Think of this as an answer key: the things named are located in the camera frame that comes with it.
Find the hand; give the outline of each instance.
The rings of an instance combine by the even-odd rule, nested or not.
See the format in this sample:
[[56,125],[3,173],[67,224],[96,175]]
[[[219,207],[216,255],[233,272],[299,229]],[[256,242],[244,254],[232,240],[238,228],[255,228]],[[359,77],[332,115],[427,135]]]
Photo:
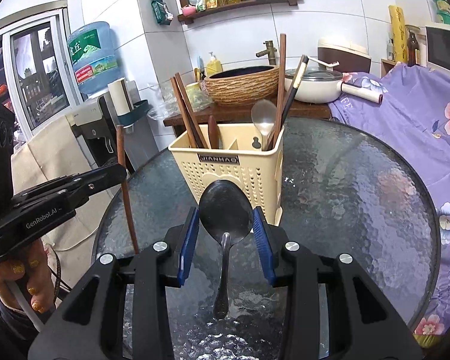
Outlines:
[[21,309],[5,284],[5,280],[15,281],[22,278],[25,274],[25,266],[27,266],[29,275],[27,289],[32,295],[31,307],[43,314],[53,306],[54,286],[42,240],[38,239],[27,247],[24,255],[26,264],[15,259],[0,262],[0,299],[8,307]]

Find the black spoon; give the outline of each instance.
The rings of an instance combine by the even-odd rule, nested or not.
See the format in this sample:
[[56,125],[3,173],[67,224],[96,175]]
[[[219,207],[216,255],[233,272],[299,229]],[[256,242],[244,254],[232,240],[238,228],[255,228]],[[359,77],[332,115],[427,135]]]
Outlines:
[[200,221],[205,230],[222,246],[222,272],[214,317],[228,314],[228,259],[230,248],[245,238],[253,227],[253,211],[242,190],[228,180],[216,180],[202,193],[199,202]]

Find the red label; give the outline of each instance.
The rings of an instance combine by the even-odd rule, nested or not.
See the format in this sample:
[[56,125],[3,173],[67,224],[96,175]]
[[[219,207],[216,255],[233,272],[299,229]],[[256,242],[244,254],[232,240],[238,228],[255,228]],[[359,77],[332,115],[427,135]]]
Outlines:
[[94,75],[94,70],[91,65],[87,65],[82,67],[80,70],[75,72],[75,77],[77,78],[77,83],[80,84],[82,81],[85,81],[87,78],[90,78]]

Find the microwave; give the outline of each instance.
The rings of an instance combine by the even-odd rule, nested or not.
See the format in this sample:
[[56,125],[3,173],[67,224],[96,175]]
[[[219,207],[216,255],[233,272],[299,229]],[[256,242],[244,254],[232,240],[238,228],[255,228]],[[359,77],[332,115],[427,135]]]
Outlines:
[[425,33],[427,66],[450,76],[450,25],[430,23]]

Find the electric pot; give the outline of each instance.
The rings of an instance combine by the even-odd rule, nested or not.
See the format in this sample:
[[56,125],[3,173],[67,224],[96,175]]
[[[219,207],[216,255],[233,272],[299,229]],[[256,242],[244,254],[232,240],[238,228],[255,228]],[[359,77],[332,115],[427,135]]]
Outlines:
[[[285,89],[287,91],[292,85],[294,74],[295,69],[285,71]],[[342,92],[382,104],[382,94],[370,89],[345,84],[341,72],[311,68],[305,71],[295,99],[304,103],[330,103],[338,99]]]

